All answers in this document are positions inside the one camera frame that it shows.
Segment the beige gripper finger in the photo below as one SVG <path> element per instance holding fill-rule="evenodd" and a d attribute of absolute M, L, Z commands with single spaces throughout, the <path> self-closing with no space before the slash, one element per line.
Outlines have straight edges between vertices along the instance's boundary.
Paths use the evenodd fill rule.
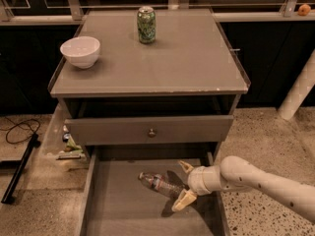
<path fill-rule="evenodd" d="M 174 202 L 171 210 L 174 212 L 178 212 L 183 210 L 184 208 L 190 206 L 197 200 L 197 195 L 191 190 L 182 190 L 177 200 Z"/>
<path fill-rule="evenodd" d="M 179 160 L 178 163 L 186 174 L 189 174 L 194 169 L 194 167 L 186 161 Z"/>

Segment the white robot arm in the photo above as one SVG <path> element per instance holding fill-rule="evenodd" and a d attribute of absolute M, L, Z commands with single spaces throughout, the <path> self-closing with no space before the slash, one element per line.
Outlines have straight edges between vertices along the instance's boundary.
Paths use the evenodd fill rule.
<path fill-rule="evenodd" d="M 267 173 L 238 156 L 225 157 L 220 165 L 193 167 L 179 161 L 188 175 L 188 190 L 183 190 L 172 206 L 180 211 L 214 191 L 235 192 L 252 188 L 315 222 L 315 187 Z"/>

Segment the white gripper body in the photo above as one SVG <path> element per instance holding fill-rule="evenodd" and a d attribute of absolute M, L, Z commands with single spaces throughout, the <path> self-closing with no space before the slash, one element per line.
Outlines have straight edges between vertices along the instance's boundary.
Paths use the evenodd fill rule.
<path fill-rule="evenodd" d="M 197 196 L 205 196 L 211 193 L 204 183 L 204 166 L 194 168 L 188 175 L 187 184 L 190 190 Z"/>

